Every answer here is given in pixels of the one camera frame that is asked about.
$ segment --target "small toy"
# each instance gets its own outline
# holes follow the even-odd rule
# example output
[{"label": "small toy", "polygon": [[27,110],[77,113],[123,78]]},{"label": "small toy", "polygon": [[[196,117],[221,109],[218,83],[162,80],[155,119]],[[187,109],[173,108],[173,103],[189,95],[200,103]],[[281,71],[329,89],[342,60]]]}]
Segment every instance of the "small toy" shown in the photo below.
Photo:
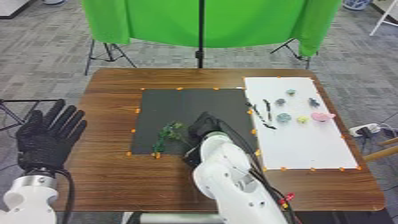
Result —
[{"label": "small toy", "polygon": [[297,118],[297,122],[299,122],[301,124],[306,124],[308,121],[310,121],[310,117],[308,117],[308,116],[301,116],[301,117]]},{"label": "small toy", "polygon": [[287,123],[287,122],[290,122],[290,120],[292,120],[292,116],[290,116],[290,114],[281,113],[281,114],[278,115],[278,121],[280,121],[281,123]]},{"label": "small toy", "polygon": [[287,100],[281,98],[278,101],[276,101],[276,104],[278,106],[283,106],[287,104]]},{"label": "small toy", "polygon": [[319,107],[321,106],[321,103],[319,103],[315,98],[310,98],[308,102],[310,102],[310,106],[312,107]]},{"label": "small toy", "polygon": [[317,121],[321,121],[321,122],[326,122],[326,121],[329,121],[335,117],[337,117],[337,114],[328,114],[328,113],[313,113],[312,114],[312,117],[313,117],[313,119],[317,120]]},{"label": "small toy", "polygon": [[290,96],[296,96],[296,90],[294,90],[294,89],[290,89],[290,90],[287,91],[287,93],[289,93]]}]

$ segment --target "white object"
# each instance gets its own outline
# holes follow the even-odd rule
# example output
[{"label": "white object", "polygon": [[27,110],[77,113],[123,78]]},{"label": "white object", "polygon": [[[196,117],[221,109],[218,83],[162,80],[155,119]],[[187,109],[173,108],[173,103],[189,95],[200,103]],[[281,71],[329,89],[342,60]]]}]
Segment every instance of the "white object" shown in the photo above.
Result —
[{"label": "white object", "polygon": [[47,5],[61,5],[66,2],[66,0],[43,0],[43,3]]},{"label": "white object", "polygon": [[[122,224],[129,223],[134,212],[123,213]],[[143,213],[141,224],[223,224],[218,214],[200,213]]]},{"label": "white object", "polygon": [[271,193],[250,174],[246,152],[225,133],[214,132],[203,142],[202,160],[194,181],[203,194],[218,201],[225,223],[287,224]]},{"label": "white object", "polygon": [[0,0],[0,16],[11,16],[27,3],[29,0]]},{"label": "white object", "polygon": [[395,9],[397,3],[398,3],[398,0],[393,1],[392,5],[390,5],[390,7],[388,7],[388,10],[386,10],[385,15],[383,15],[383,18],[381,18],[381,20],[379,20],[379,22],[377,22],[377,26],[376,26],[376,28],[374,28],[374,31],[372,31],[372,33],[370,33],[370,36],[376,35],[377,29],[379,29],[379,27],[381,27],[381,25],[383,25],[385,23],[390,24],[390,25],[393,25],[393,26],[398,26],[398,24],[395,24],[395,23],[392,23],[390,21],[386,21],[386,18],[388,18],[388,15],[392,14],[392,11],[393,11],[393,9]]},{"label": "white object", "polygon": [[24,176],[15,180],[4,195],[10,212],[0,211],[3,224],[56,224],[58,217],[51,207],[59,196],[56,179],[49,176]]},{"label": "white object", "polygon": [[[264,126],[262,120],[253,114],[258,130],[260,149],[267,169],[338,169],[358,167],[351,148],[342,138],[342,132],[335,120],[319,122],[313,119],[306,124],[297,122],[299,116],[313,112],[331,113],[310,78],[246,78],[248,98],[258,105],[260,113],[267,113],[264,99],[273,103],[273,125],[278,130]],[[289,96],[287,90],[296,89],[296,96]],[[287,99],[285,106],[276,106],[278,99]],[[321,103],[321,107],[310,106],[310,98]],[[289,113],[292,121],[283,124],[276,121],[278,114]]]},{"label": "white object", "polygon": [[361,136],[363,136],[361,134],[358,134],[358,130],[360,130],[361,128],[365,128],[365,127],[370,128],[370,132],[372,132],[374,134],[379,133],[381,130],[383,130],[383,129],[381,129],[381,126],[379,126],[377,123],[361,125],[361,126],[351,128],[351,135],[353,135],[353,137],[361,137]]}]

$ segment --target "black glove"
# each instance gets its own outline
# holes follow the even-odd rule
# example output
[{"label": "black glove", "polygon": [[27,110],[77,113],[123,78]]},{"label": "black glove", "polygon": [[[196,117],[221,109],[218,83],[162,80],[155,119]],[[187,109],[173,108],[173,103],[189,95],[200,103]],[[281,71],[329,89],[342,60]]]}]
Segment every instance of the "black glove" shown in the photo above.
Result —
[{"label": "black glove", "polygon": [[207,134],[221,131],[219,120],[209,112],[203,112],[196,123],[189,127],[191,138],[203,140]]},{"label": "black glove", "polygon": [[72,148],[88,126],[84,111],[77,112],[75,106],[61,114],[65,105],[65,100],[59,100],[45,116],[35,110],[29,122],[17,132],[19,164],[26,170],[42,167],[51,170],[65,169]]}]

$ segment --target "green backdrop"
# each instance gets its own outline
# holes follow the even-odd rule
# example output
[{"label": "green backdrop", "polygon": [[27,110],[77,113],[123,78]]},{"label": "green backdrop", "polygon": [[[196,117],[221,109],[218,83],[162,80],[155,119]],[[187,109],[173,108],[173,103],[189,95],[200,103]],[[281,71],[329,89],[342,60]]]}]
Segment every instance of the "green backdrop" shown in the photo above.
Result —
[{"label": "green backdrop", "polygon": [[[82,0],[93,37],[198,47],[200,0]],[[246,47],[301,40],[313,56],[342,0],[207,0],[205,46]]]}]

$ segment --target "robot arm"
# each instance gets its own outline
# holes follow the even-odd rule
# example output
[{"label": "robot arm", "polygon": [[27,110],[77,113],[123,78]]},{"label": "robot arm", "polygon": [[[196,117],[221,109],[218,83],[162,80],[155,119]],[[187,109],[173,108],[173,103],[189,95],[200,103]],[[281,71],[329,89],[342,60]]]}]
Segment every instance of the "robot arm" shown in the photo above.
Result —
[{"label": "robot arm", "polygon": [[58,200],[56,178],[47,175],[29,175],[13,182],[11,190],[4,195],[10,212],[0,210],[3,224],[33,223],[56,224],[56,212],[51,204]]},{"label": "robot arm", "polygon": [[26,174],[4,195],[10,211],[0,211],[3,224],[58,223],[51,207],[59,196],[56,173],[72,181],[65,162],[88,126],[84,111],[70,106],[63,112],[65,104],[65,100],[59,100],[47,115],[38,110],[33,112],[29,122],[17,132],[19,165]]},{"label": "robot arm", "polygon": [[196,185],[218,201],[225,223],[287,224],[271,193],[250,173],[246,152],[223,132],[205,137],[202,161],[194,170]]}]

